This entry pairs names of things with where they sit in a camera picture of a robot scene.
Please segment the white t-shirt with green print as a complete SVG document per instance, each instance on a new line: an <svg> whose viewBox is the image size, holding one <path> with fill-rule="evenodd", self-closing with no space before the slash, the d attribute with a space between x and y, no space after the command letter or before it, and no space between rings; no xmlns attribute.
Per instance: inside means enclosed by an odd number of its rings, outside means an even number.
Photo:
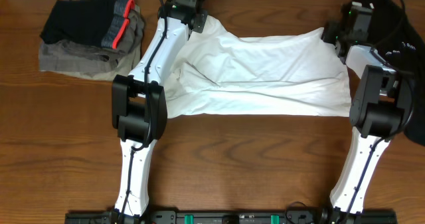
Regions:
<svg viewBox="0 0 425 224"><path fill-rule="evenodd" d="M241 38L209 17L171 67L168 116L348 116L347 67L322 41L322 32Z"/></svg>

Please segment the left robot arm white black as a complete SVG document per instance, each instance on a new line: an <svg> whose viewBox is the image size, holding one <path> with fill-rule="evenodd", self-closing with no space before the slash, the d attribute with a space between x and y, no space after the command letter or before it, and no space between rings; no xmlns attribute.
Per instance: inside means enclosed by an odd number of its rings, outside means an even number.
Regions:
<svg viewBox="0 0 425 224"><path fill-rule="evenodd" d="M164 81L192 32L207 19L204 0L161 0L157 31L139 64L112 83L112 124L122 149L120 193L111 223L141 223L149 205L153 149L167 124Z"/></svg>

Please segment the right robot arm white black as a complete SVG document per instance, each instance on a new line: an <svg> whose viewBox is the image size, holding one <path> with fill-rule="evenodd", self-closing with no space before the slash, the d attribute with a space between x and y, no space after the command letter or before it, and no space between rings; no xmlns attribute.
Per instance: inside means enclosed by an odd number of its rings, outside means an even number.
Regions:
<svg viewBox="0 0 425 224"><path fill-rule="evenodd" d="M325 25L322 40L360 78L351 101L351 146L330 206L319 223L396 223L392 209L365 209L365 194L375 168L391 140L403 131L414 109L413 79L398 71L371 45L350 41L338 22Z"/></svg>

